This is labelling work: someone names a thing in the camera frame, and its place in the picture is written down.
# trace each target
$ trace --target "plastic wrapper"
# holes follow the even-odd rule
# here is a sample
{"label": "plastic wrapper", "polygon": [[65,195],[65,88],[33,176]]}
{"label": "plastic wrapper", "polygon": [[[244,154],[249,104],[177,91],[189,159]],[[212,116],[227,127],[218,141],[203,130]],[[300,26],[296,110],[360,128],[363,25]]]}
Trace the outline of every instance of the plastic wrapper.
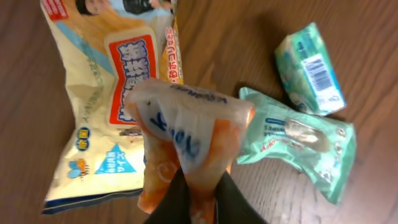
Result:
{"label": "plastic wrapper", "polygon": [[254,103],[256,115],[238,164],[282,159],[304,172],[329,202],[338,203],[355,158],[354,126],[298,113],[249,88],[240,89],[239,96]]}
{"label": "plastic wrapper", "polygon": [[288,35],[275,55],[284,88],[299,111],[324,116],[346,106],[315,23]]}
{"label": "plastic wrapper", "polygon": [[155,79],[138,85],[125,102],[145,141],[138,206],[151,213],[181,167],[192,195],[192,223],[213,223],[214,190],[239,153],[252,103]]}
{"label": "plastic wrapper", "polygon": [[182,83],[176,6],[175,0],[41,0],[76,126],[44,213],[140,194],[144,140],[124,98],[148,78]]}

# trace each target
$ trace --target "white sticker label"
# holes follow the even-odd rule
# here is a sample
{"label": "white sticker label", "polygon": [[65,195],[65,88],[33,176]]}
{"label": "white sticker label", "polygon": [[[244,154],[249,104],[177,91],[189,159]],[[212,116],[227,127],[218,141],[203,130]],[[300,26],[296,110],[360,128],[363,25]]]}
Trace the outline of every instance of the white sticker label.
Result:
{"label": "white sticker label", "polygon": [[337,90],[329,69],[321,54],[314,55],[302,61],[312,89],[317,96],[321,110],[337,110],[344,106],[340,92]]}

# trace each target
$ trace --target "teal candy wrapper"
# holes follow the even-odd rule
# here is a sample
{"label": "teal candy wrapper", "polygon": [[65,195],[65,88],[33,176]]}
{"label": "teal candy wrapper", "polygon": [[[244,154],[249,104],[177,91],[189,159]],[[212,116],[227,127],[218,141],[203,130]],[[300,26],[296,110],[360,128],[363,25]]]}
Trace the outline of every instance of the teal candy wrapper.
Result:
{"label": "teal candy wrapper", "polygon": [[275,56],[284,88],[299,111],[324,116],[346,106],[315,23],[288,35]]}
{"label": "teal candy wrapper", "polygon": [[337,204],[355,158],[354,126],[296,112],[250,88],[240,89],[239,97],[254,103],[256,115],[238,164],[282,159],[306,173],[325,198]]}

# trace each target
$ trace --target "crumpled wrapper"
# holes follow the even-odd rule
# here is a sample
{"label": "crumpled wrapper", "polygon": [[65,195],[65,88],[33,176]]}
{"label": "crumpled wrapper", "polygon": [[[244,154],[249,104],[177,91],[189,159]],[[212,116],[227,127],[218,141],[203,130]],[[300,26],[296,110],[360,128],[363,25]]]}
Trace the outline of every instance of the crumpled wrapper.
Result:
{"label": "crumpled wrapper", "polygon": [[256,115],[238,164],[282,159],[305,173],[330,203],[340,203],[355,160],[354,125],[296,112],[247,87],[239,97],[254,103]]}
{"label": "crumpled wrapper", "polygon": [[44,214],[141,192],[144,140],[124,99],[148,78],[183,82],[177,0],[162,2],[40,0],[75,115]]}
{"label": "crumpled wrapper", "polygon": [[151,213],[181,167],[192,196],[192,222],[213,223],[215,188],[243,145],[253,104],[154,79],[136,86],[125,104],[144,136],[139,208]]}

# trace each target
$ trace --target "wooden table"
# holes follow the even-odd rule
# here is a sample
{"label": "wooden table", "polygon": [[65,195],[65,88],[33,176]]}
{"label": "wooden table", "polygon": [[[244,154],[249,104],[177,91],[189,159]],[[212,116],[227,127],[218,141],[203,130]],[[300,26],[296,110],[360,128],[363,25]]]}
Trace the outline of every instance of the wooden table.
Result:
{"label": "wooden table", "polygon": [[[178,11],[185,82],[236,96],[241,86],[288,102],[273,51],[315,21],[353,122],[358,154],[340,206],[278,160],[234,166],[233,179],[271,223],[398,223],[398,1],[202,0]],[[136,199],[42,216],[74,119],[65,71],[39,1],[0,3],[1,223],[142,223]]]}

